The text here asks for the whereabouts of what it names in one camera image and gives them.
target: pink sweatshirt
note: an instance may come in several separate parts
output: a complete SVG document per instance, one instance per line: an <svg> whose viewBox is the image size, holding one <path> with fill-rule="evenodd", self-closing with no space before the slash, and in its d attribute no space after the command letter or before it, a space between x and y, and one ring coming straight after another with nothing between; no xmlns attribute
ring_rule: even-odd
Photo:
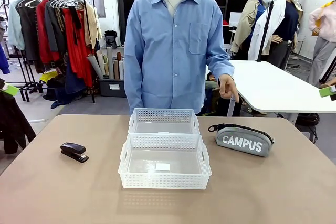
<svg viewBox="0 0 336 224"><path fill-rule="evenodd" d="M317 8L309 15L309 29L316 28L315 21L321 18L320 37L336 42L336 1L327 7Z"/></svg>

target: red garment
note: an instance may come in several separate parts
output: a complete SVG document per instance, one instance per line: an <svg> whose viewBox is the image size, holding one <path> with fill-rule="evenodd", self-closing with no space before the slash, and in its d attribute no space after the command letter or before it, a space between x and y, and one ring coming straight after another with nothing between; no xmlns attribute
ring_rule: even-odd
<svg viewBox="0 0 336 224"><path fill-rule="evenodd" d="M89 47L85 44L84 34L84 11L77 10L77 15L80 19L81 28L76 29L72 15L69 9L63 9L65 15L65 25L67 33L68 52L73 72L77 78L84 79L86 86L92 87L92 66L87 56L92 53Z"/></svg>
<svg viewBox="0 0 336 224"><path fill-rule="evenodd" d="M47 30L45 26L44 13L46 4L49 0L42 0L36 7L37 17L37 35L39 43L40 58L42 63L48 64L52 61L59 60L59 52L52 52L50 50Z"/></svg>

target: perforated basket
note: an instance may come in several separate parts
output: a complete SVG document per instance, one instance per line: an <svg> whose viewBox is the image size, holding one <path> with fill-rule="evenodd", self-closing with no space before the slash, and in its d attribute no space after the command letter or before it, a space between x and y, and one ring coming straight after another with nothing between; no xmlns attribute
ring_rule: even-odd
<svg viewBox="0 0 336 224"><path fill-rule="evenodd" d="M200 135L129 134L120 155L124 188L205 189L212 174Z"/></svg>
<svg viewBox="0 0 336 224"><path fill-rule="evenodd" d="M194 110L134 109L129 133L200 134Z"/></svg>

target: brown table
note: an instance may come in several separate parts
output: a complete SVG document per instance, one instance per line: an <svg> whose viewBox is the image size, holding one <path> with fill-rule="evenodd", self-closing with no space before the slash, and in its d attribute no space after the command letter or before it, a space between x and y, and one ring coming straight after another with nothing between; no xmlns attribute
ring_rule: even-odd
<svg viewBox="0 0 336 224"><path fill-rule="evenodd" d="M123 189L118 174L128 116L62 115L0 176L1 224L336 223L336 167L285 119L199 118L213 175L205 191ZM219 147L212 124L276 139L262 158ZM80 164L64 142L87 148Z"/></svg>

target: black stapler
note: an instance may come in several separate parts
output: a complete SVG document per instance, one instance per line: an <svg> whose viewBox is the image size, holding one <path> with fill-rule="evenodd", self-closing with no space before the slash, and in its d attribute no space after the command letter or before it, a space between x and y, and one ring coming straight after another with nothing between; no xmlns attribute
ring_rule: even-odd
<svg viewBox="0 0 336 224"><path fill-rule="evenodd" d="M63 143L63 145L61 145L61 153L81 163L89 159L87 155L82 155L85 151L85 147L79 144Z"/></svg>

